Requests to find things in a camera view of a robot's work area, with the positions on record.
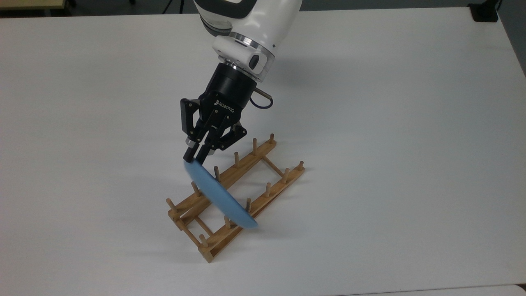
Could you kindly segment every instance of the blue plate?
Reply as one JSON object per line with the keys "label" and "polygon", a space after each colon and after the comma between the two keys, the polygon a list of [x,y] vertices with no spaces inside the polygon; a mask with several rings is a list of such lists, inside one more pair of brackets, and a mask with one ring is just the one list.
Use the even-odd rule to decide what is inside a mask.
{"label": "blue plate", "polygon": [[228,191],[197,161],[184,162],[190,178],[202,193],[227,217],[242,228],[256,228],[258,223]]}

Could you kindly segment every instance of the black cable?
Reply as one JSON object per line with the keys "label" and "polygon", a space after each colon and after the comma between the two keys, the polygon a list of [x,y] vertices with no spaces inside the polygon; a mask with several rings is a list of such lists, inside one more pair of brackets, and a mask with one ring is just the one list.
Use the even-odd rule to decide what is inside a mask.
{"label": "black cable", "polygon": [[168,10],[168,7],[170,6],[172,1],[173,0],[168,1],[168,4],[166,5],[165,10],[163,10],[163,13],[161,13],[161,14],[165,14],[166,13],[166,11]]}
{"label": "black cable", "polygon": [[259,108],[259,109],[269,109],[270,107],[272,107],[272,105],[274,105],[274,100],[271,98],[271,97],[267,97],[267,99],[270,101],[270,104],[268,104],[268,106],[260,106],[258,104],[256,104],[252,98],[250,98],[250,102],[252,103],[252,105],[254,105],[256,108]]}
{"label": "black cable", "polygon": [[181,0],[181,6],[179,6],[179,14],[183,14],[183,7],[185,7],[185,0]]}

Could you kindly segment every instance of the metal pin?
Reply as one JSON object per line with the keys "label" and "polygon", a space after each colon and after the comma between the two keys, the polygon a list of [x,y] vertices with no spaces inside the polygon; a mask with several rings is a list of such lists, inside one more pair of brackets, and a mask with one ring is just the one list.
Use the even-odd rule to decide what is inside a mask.
{"label": "metal pin", "polygon": [[255,91],[256,93],[258,93],[258,94],[260,94],[260,95],[266,97],[267,99],[272,100],[272,96],[271,96],[271,95],[269,95],[269,94],[267,94],[266,92],[260,90],[259,88],[256,88],[254,91]]}

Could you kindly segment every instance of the table surface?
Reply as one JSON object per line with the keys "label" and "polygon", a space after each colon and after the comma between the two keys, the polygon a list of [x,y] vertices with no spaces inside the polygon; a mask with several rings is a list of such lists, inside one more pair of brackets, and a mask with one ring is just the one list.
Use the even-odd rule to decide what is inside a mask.
{"label": "table surface", "polygon": [[[165,203],[192,192],[179,100],[218,63],[199,17],[0,19],[0,40],[2,295],[526,282],[526,79],[500,22],[468,8],[300,13],[260,85],[274,107],[248,106],[247,139],[205,166],[273,132],[269,158],[306,172],[211,264]],[[258,164],[230,191],[276,178]]]}
{"label": "table surface", "polygon": [[526,291],[516,285],[496,287],[473,287],[459,289],[426,290],[368,294],[370,296],[525,296]]}

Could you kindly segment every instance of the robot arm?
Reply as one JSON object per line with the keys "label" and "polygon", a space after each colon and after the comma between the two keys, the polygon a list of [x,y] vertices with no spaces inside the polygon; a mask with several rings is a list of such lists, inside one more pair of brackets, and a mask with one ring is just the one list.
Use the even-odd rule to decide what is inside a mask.
{"label": "robot arm", "polygon": [[[265,79],[301,0],[194,2],[205,28],[216,36],[213,49],[221,60],[204,93],[196,100],[181,100],[189,146],[184,159],[191,162],[202,144],[196,156],[202,164],[216,149],[225,150],[247,134],[240,123],[241,112],[257,83]],[[197,111],[199,119],[194,125]]]}

